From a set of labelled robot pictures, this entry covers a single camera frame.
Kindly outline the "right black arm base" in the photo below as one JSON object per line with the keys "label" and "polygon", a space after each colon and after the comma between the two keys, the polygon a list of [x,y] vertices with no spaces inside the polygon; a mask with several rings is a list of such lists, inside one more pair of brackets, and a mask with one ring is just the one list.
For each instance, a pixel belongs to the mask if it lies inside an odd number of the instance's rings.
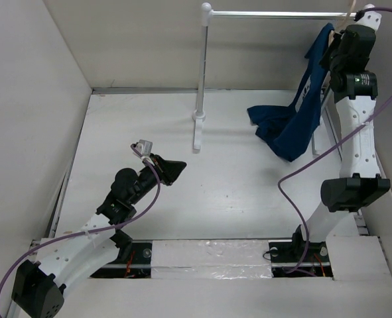
{"label": "right black arm base", "polygon": [[301,278],[333,276],[326,242],[306,242],[299,225],[291,239],[270,240],[263,258],[271,262],[274,278]]}

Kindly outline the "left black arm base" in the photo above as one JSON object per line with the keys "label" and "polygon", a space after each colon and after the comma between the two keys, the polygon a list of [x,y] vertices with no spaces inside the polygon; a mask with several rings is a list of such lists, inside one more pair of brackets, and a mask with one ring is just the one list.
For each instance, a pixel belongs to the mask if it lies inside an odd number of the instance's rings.
{"label": "left black arm base", "polygon": [[152,240],[134,240],[119,249],[117,258],[90,277],[99,279],[144,279],[151,277]]}

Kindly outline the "white clothes rack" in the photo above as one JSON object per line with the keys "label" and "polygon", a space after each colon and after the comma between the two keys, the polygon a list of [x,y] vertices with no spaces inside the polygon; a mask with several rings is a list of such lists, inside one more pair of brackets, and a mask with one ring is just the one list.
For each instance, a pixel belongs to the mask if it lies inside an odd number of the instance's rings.
{"label": "white clothes rack", "polygon": [[[205,2],[201,5],[201,26],[202,26],[202,44],[199,62],[198,89],[196,96],[196,108],[193,113],[194,135],[193,150],[201,151],[202,148],[202,131],[206,112],[204,110],[204,92],[206,77],[206,55],[208,46],[208,30],[210,22],[214,17],[223,18],[260,18],[260,19],[302,19],[302,20],[342,20],[345,13],[321,13],[321,12],[279,12],[279,11],[216,11],[211,4]],[[356,13],[351,14],[354,20]]]}

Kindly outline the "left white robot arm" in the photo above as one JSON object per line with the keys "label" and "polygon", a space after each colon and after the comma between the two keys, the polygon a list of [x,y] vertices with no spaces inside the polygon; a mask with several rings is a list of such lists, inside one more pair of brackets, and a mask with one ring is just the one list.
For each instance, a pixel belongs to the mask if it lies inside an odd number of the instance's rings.
{"label": "left white robot arm", "polygon": [[105,200],[80,231],[61,237],[48,256],[19,265],[11,298],[30,317],[54,317],[77,284],[110,262],[129,259],[133,240],[123,228],[139,217],[135,204],[152,189],[171,186],[187,166],[156,154],[142,162],[139,172],[116,173]]}

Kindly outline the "blue t shirt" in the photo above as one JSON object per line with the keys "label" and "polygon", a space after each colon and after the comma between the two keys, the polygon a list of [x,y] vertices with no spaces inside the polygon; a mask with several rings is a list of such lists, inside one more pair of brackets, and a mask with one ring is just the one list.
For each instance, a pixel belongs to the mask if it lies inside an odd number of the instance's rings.
{"label": "blue t shirt", "polygon": [[290,105],[256,105],[247,109],[249,120],[257,126],[256,136],[287,162],[306,152],[320,123],[321,92],[328,73],[320,61],[332,31],[333,24],[326,24],[305,54],[308,65]]}

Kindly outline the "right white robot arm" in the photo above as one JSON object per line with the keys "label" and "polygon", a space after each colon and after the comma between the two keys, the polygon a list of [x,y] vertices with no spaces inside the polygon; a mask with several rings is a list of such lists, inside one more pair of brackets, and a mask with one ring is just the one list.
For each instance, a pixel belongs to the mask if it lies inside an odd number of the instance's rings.
{"label": "right white robot arm", "polygon": [[325,180],[321,202],[298,229],[301,238],[290,243],[290,253],[306,260],[346,216],[371,205],[386,194],[390,180],[379,171],[371,116],[378,96],[377,76],[367,71],[375,44],[375,29],[353,24],[334,39],[320,64],[329,71],[330,88],[340,119],[342,165],[338,178]]}

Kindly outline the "beige wooden hanger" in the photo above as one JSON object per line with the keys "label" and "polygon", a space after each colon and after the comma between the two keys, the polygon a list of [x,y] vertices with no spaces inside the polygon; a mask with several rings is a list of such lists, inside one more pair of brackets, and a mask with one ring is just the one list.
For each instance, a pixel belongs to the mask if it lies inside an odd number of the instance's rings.
{"label": "beige wooden hanger", "polygon": [[328,35],[328,45],[329,46],[331,45],[331,43],[334,40],[334,35],[338,34],[340,31],[342,31],[343,28],[350,21],[351,14],[355,11],[356,3],[357,3],[356,0],[349,0],[348,1],[348,9],[344,15],[344,18],[340,22],[338,22],[336,26],[334,26],[334,29],[331,30]]}

